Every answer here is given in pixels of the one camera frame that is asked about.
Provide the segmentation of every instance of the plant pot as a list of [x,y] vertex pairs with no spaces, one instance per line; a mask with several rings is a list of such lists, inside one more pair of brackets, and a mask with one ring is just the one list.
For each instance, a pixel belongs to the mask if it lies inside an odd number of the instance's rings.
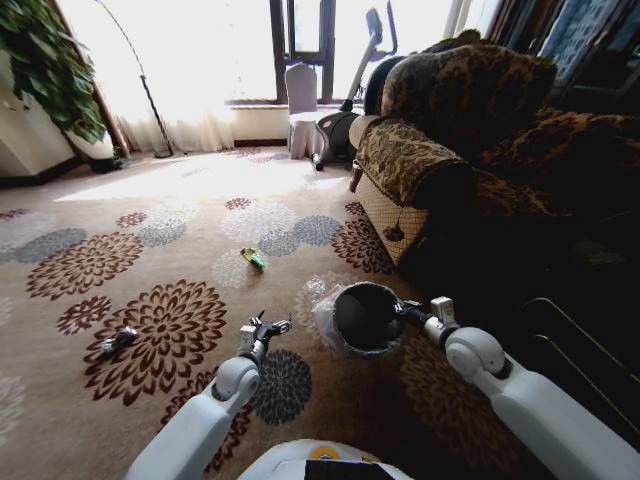
[[93,144],[73,132],[66,133],[69,140],[89,157],[87,163],[94,172],[107,173],[122,168],[122,161],[113,155],[113,142],[109,132],[104,132],[102,141]]
[[67,132],[67,136],[76,147],[93,160],[110,160],[113,158],[113,142],[111,141],[109,132],[104,132],[104,137],[102,137],[101,142],[93,144],[73,132]]

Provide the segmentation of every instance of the floral carpet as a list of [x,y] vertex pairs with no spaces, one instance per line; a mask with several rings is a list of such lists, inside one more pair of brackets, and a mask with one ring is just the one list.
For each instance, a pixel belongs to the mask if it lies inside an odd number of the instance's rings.
[[[540,478],[485,399],[412,333],[397,353],[343,358],[310,311],[359,280],[422,299],[395,271],[349,172],[282,148],[80,168],[0,192],[0,476],[120,478],[234,355],[239,328],[293,314],[206,477],[235,478],[271,446],[330,439],[415,478]],[[254,246],[257,272],[242,256]],[[104,360],[101,342],[139,337]]]

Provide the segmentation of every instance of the green leaves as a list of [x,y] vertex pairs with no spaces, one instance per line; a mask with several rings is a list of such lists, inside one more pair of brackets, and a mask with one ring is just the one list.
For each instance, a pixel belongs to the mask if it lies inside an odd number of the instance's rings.
[[31,40],[33,40],[33,43],[35,43],[38,46],[40,51],[44,53],[47,57],[49,57],[51,60],[56,60],[58,58],[58,54],[56,53],[56,51],[51,45],[46,43],[44,40],[40,40],[37,35],[34,35],[31,32],[29,32],[29,37],[31,38]]
[[14,94],[32,95],[61,130],[94,143],[106,129],[93,99],[93,67],[62,29],[46,1],[0,0],[0,49],[11,57]]

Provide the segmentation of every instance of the sofa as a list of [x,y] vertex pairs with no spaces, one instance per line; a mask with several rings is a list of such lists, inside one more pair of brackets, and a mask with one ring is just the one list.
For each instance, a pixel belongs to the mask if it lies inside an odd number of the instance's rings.
[[391,69],[352,142],[355,195],[401,271],[507,247],[545,256],[580,224],[638,206],[639,119],[548,106],[555,73],[486,43]]

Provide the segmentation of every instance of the floor lamp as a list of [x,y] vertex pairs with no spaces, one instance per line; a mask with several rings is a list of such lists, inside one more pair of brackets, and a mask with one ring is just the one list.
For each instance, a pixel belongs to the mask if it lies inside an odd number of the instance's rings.
[[158,127],[160,128],[160,132],[162,132],[162,137],[164,138],[164,142],[167,145],[166,152],[155,152],[154,155],[156,158],[172,157],[173,148],[171,147],[171,142],[169,141],[169,136],[167,135],[167,131],[164,128],[164,123],[162,123],[162,119],[160,118],[160,115],[158,114],[158,109],[156,108],[156,104],[154,103],[153,97],[151,96],[151,92],[149,91],[149,86],[147,85],[147,77],[144,74],[144,68],[142,67],[142,62],[140,62],[140,57],[138,57],[138,52],[136,52],[136,49],[133,48],[133,44],[131,43],[131,40],[129,40],[129,37],[127,36],[126,32],[124,31],[120,23],[118,23],[118,20],[116,20],[116,17],[113,16],[113,13],[111,13],[111,10],[109,10],[109,8],[107,8],[107,6],[101,0],[96,0],[96,2],[99,3],[102,6],[102,8],[105,9],[107,14],[111,17],[113,22],[116,24],[116,26],[124,36],[125,40],[129,44],[129,47],[131,48],[133,55],[136,57],[136,62],[138,62],[138,67],[140,67],[140,80],[142,81],[142,87],[144,88],[144,91],[147,92],[147,98],[149,99],[151,110],[153,110],[153,115],[156,117],[156,122],[158,122]]

